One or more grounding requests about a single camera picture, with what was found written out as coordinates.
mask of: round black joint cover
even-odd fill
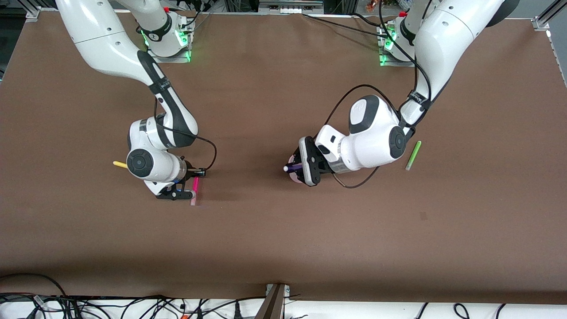
[[[144,149],[135,149],[128,154],[128,169],[137,177],[146,177],[150,175],[151,169],[154,167],[154,159],[150,152]]]
[[[405,134],[401,127],[395,126],[390,131],[390,155],[392,158],[399,158],[405,152]]]

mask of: white floor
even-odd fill
[[[197,307],[198,300],[184,300],[187,304],[187,312],[191,312]],[[208,301],[203,307],[203,311],[221,305],[230,300],[214,299]],[[97,300],[92,303],[97,305],[126,305],[130,300]],[[128,308],[124,319],[139,319],[145,311],[153,307],[156,300],[145,300]],[[183,302],[175,300],[173,307],[168,307],[173,312],[162,310],[155,319],[181,318],[182,314],[176,312],[180,309]],[[262,299],[247,300],[240,302],[240,309],[243,317],[253,317],[258,311]],[[51,310],[61,309],[59,304],[50,301],[45,304]],[[493,319],[499,304],[465,304],[471,319]],[[336,301],[288,301],[285,306],[285,319],[299,318],[308,315],[306,319],[415,319],[422,307],[421,303],[355,303],[355,302],[336,302]],[[0,304],[0,319],[21,319],[27,318],[34,306],[31,302],[11,302]],[[122,315],[124,308],[103,308],[108,312],[110,318],[118,319]],[[85,311],[92,312],[102,319],[108,319],[100,310],[94,307],[86,307]],[[144,318],[150,318],[153,309],[148,311]],[[234,304],[228,305],[218,310],[218,313],[226,318],[233,318]],[[98,319],[92,314],[83,313],[84,319]],[[215,313],[209,313],[205,319],[222,319]],[[40,313],[36,318],[43,318]],[[60,319],[61,313],[48,313],[47,319]],[[453,304],[434,303],[429,304],[421,317],[422,319],[458,319],[453,311]],[[508,304],[501,313],[500,319],[566,319],[567,305],[518,305]]]

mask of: cable connector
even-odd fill
[[[242,319],[242,314],[240,313],[240,304],[235,302],[234,304],[234,319]]]

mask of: pink object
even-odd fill
[[[197,194],[199,189],[199,177],[193,178],[193,191],[195,192],[195,197],[191,198],[191,206],[195,206],[197,204]]]

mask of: yellow marker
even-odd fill
[[[126,165],[126,163],[122,163],[122,162],[119,162],[119,161],[114,161],[114,162],[112,162],[112,163],[113,163],[114,165],[118,166],[118,167],[122,167],[123,169],[127,169],[127,168],[128,168],[128,165]]]

